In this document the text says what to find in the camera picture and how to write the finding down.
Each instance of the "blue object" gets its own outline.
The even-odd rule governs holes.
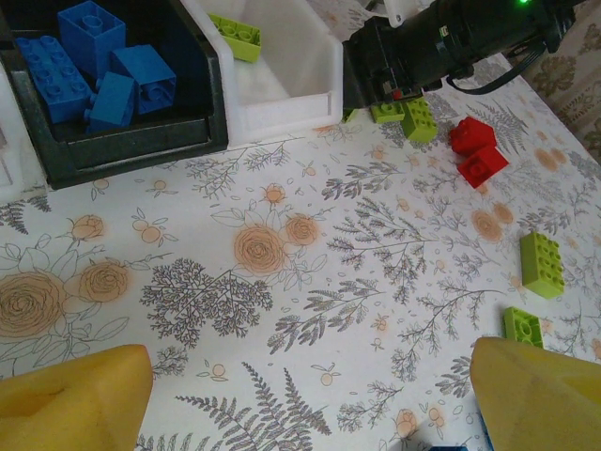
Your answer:
[[[111,70],[135,80],[138,114],[143,115],[173,105],[176,74],[151,45],[136,45],[113,51]]]
[[[46,101],[53,124],[80,119],[92,94],[82,74],[55,38],[18,38],[34,84]]]
[[[91,1],[60,11],[58,27],[75,66],[96,79],[109,69],[110,53],[125,47],[125,23]]]
[[[130,125],[134,109],[135,82],[112,72],[106,72],[104,80],[99,79],[96,88],[98,95],[92,95],[91,110],[85,110],[84,120],[89,122],[87,132],[102,132]]]

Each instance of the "floral tablecloth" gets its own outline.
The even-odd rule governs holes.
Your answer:
[[[326,3],[341,39],[367,16]],[[143,343],[139,451],[487,449],[471,347],[505,307],[601,359],[601,169],[521,80],[427,100],[429,144],[362,111],[0,208],[0,376]],[[478,190],[447,144],[467,115],[510,162]],[[531,230],[561,244],[560,298],[521,285]]]

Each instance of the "black storage bin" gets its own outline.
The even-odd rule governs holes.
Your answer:
[[[151,44],[177,76],[174,106],[134,116],[126,128],[86,133],[53,124],[15,39],[60,40],[57,13],[81,0],[0,0],[0,58],[50,186],[94,179],[227,147],[216,52],[178,0],[96,0],[127,26],[127,46]],[[82,73],[94,89],[96,81]]]

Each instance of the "lime green lego brick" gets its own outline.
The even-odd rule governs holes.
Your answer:
[[[522,285],[546,299],[563,294],[560,245],[545,235],[532,232],[519,240]]]
[[[429,143],[439,132],[439,128],[430,113],[424,99],[416,99],[403,103],[405,118],[401,122],[407,139],[420,143]]]
[[[503,319],[507,338],[521,343],[528,343],[541,349],[545,348],[538,317],[519,308],[509,307],[505,309]]]
[[[346,124],[347,122],[350,122],[351,120],[353,120],[355,118],[357,113],[359,113],[358,109],[355,109],[355,110],[344,109],[342,112],[342,123]]]
[[[386,122],[399,122],[405,117],[405,111],[400,101],[382,103],[372,106],[372,117],[378,124]]]
[[[236,59],[256,63],[261,54],[261,30],[254,26],[231,21],[215,14],[208,15],[231,47]]]

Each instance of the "red lego brick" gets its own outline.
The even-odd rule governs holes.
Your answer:
[[[478,188],[507,164],[507,160],[494,146],[486,146],[460,164],[459,173],[473,188]]]
[[[449,132],[453,152],[470,157],[476,150],[484,146],[495,147],[497,138],[495,131],[484,122],[473,117],[466,117]]]

